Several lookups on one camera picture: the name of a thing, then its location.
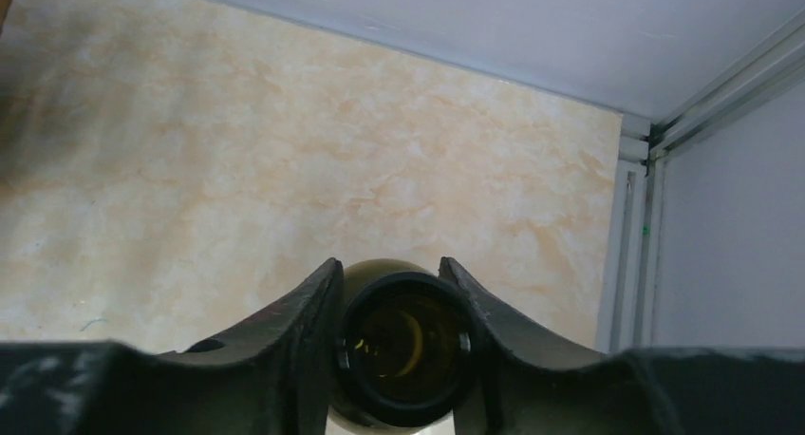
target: green glass bottle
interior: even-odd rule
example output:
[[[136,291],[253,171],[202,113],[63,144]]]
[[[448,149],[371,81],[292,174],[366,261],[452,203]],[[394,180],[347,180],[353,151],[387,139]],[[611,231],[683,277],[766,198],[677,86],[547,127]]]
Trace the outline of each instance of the green glass bottle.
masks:
[[[410,262],[345,269],[331,417],[356,433],[413,433],[473,384],[478,322],[455,284]]]

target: beige marble surface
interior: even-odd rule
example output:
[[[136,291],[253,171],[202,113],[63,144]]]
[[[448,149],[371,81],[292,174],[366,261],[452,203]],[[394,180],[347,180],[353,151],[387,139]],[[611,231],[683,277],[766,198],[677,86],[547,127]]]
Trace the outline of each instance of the beige marble surface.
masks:
[[[183,349],[452,255],[593,343],[614,113],[201,0],[15,0],[0,66],[3,340]]]

